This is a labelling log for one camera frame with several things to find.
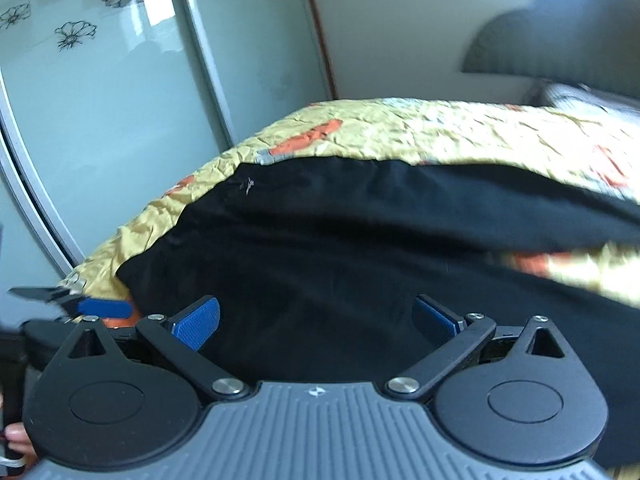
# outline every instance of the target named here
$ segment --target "black fabric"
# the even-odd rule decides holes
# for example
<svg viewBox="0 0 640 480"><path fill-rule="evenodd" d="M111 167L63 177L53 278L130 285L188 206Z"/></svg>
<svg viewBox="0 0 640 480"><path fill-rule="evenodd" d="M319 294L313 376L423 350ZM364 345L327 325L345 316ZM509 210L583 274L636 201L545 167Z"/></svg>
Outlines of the black fabric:
<svg viewBox="0 0 640 480"><path fill-rule="evenodd" d="M499 324L551 317L600 385L597 459L640 462L640 311L486 262L487 251L640 242L640 208L507 166L297 158L241 165L118 270L144 314L204 294L222 308L202 352L247 380L382 382L432 350L425 293Z"/></svg>

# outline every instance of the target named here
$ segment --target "white wall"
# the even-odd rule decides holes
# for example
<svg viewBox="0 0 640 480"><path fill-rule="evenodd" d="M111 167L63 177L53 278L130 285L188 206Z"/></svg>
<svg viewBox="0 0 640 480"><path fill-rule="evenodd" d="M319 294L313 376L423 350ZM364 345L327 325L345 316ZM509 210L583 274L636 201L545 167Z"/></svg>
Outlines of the white wall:
<svg viewBox="0 0 640 480"><path fill-rule="evenodd" d="M528 78L460 72L476 32L530 0L316 0L341 98L521 102Z"/></svg>

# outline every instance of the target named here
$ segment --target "bed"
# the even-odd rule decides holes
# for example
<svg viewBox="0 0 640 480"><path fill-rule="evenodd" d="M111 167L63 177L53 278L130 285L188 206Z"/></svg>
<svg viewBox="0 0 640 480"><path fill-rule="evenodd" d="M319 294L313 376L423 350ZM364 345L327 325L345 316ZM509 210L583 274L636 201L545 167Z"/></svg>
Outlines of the bed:
<svg viewBox="0 0 640 480"><path fill-rule="evenodd" d="M501 164L627 202L640 202L640 126L610 114L551 107L386 98L312 104L186 176L120 227L67 278L93 297L128 299L116 271L172 229L180 214L241 163L301 157L402 160L410 165ZM250 192L251 180L246 192ZM640 247L607 243L570 253L487 254L495 266L585 288L640 308ZM611 470L637 480L640 465Z"/></svg>

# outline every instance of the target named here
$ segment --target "headboard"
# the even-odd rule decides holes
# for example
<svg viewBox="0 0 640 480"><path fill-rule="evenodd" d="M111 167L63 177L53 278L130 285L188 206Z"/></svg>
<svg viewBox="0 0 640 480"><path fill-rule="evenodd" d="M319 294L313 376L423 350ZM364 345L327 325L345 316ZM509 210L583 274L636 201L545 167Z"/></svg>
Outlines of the headboard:
<svg viewBox="0 0 640 480"><path fill-rule="evenodd" d="M548 78L640 98L639 0L533 0L480 30L463 72Z"/></svg>

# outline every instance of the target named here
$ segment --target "glass door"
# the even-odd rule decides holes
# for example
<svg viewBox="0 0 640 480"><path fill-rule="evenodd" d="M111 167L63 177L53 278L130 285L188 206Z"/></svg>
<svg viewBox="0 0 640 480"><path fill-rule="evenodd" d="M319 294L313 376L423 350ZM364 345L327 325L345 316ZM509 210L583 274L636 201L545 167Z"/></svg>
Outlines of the glass door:
<svg viewBox="0 0 640 480"><path fill-rule="evenodd" d="M233 144L330 99L308 0L188 0Z"/></svg>
<svg viewBox="0 0 640 480"><path fill-rule="evenodd" d="M185 13L179 0L0 0L7 134L75 260L228 148Z"/></svg>

